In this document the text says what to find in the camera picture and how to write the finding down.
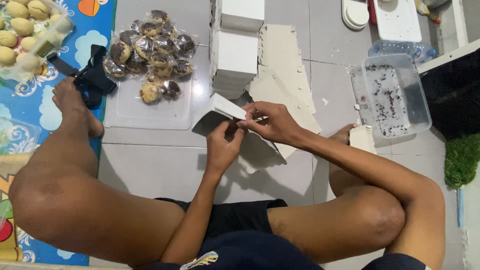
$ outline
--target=clear plastic container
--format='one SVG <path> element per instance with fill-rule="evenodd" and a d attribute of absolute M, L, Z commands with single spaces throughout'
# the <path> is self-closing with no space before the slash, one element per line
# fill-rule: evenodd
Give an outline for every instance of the clear plastic container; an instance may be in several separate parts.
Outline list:
<path fill-rule="evenodd" d="M 408 54 L 369 57 L 350 70 L 362 122 L 376 138 L 391 139 L 432 126 L 415 62 Z"/>
<path fill-rule="evenodd" d="M 75 27 L 75 24 L 70 20 L 66 8 L 52 0 L 40 1 L 51 9 L 50 18 L 44 21 L 38 21 L 38 23 L 35 24 L 35 30 L 31 36 L 37 38 L 37 42 L 28 52 L 29 57 L 23 57 L 22 60 L 13 66 L 0 66 L 0 77 L 5 80 L 15 80 L 19 83 L 26 83 L 35 74 L 41 72 L 40 69 L 46 61 L 46 56 L 58 50 L 63 40 Z M 0 11 L 6 25 L 3 30 L 13 31 L 11 26 L 7 27 L 7 25 L 10 25 L 11 20 L 10 16 L 5 15 L 7 13 L 5 7 Z M 38 67 L 32 65 L 32 58 L 39 60 L 40 65 Z"/>
<path fill-rule="evenodd" d="M 162 98 L 154 104 L 142 101 L 141 77 L 119 83 L 117 91 L 107 96 L 103 125 L 143 129 L 188 130 L 192 122 L 192 79 L 175 80 L 182 90 L 176 100 Z"/>
<path fill-rule="evenodd" d="M 7 219 L 12 218 L 12 204 L 5 196 L 9 184 L 32 156 L 41 132 L 40 127 L 0 117 L 0 181 L 8 183 L 0 188 L 0 229 Z"/>

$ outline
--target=black buckle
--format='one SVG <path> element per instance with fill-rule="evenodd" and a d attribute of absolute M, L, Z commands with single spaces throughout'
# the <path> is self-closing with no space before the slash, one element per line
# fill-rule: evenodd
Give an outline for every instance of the black buckle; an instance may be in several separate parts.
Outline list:
<path fill-rule="evenodd" d="M 102 103 L 102 97 L 110 94 L 117 87 L 117 84 L 110 80 L 103 70 L 103 58 L 106 54 L 107 48 L 92 44 L 91 58 L 81 71 L 60 59 L 56 53 L 48 55 L 47 60 L 62 74 L 75 77 L 73 84 L 80 91 L 85 105 L 89 109 L 95 109 Z"/>

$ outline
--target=black cloth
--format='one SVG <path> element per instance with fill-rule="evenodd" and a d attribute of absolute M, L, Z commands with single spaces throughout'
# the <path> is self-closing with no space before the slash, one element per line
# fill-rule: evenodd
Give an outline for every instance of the black cloth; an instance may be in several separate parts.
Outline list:
<path fill-rule="evenodd" d="M 169 198 L 156 198 L 178 204 L 186 212 L 190 203 Z M 253 230 L 272 234 L 267 209 L 288 206 L 284 200 L 224 203 L 213 205 L 205 240 L 225 233 Z"/>
<path fill-rule="evenodd" d="M 207 239 L 198 259 L 183 266 L 157 262 L 136 270 L 189 269 L 323 270 L 288 240 L 257 231 L 236 231 Z M 372 261 L 363 270 L 425 270 L 425 265 L 408 255 L 389 254 Z"/>

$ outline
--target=bare foot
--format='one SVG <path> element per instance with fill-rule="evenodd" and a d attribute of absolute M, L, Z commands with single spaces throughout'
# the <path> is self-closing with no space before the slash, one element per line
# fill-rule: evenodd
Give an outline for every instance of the bare foot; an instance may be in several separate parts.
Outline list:
<path fill-rule="evenodd" d="M 59 82 L 53 90 L 53 102 L 65 118 L 69 113 L 81 113 L 88 125 L 88 136 L 100 137 L 103 134 L 102 123 L 87 109 L 80 92 L 73 85 L 73 77 L 67 77 Z"/>
<path fill-rule="evenodd" d="M 329 139 L 336 140 L 338 142 L 341 142 L 342 144 L 348 144 L 348 140 L 350 138 L 350 129 L 356 128 L 357 124 L 348 124 L 344 126 L 342 129 L 337 131 L 337 133 L 333 134 L 332 136 L 329 137 Z"/>

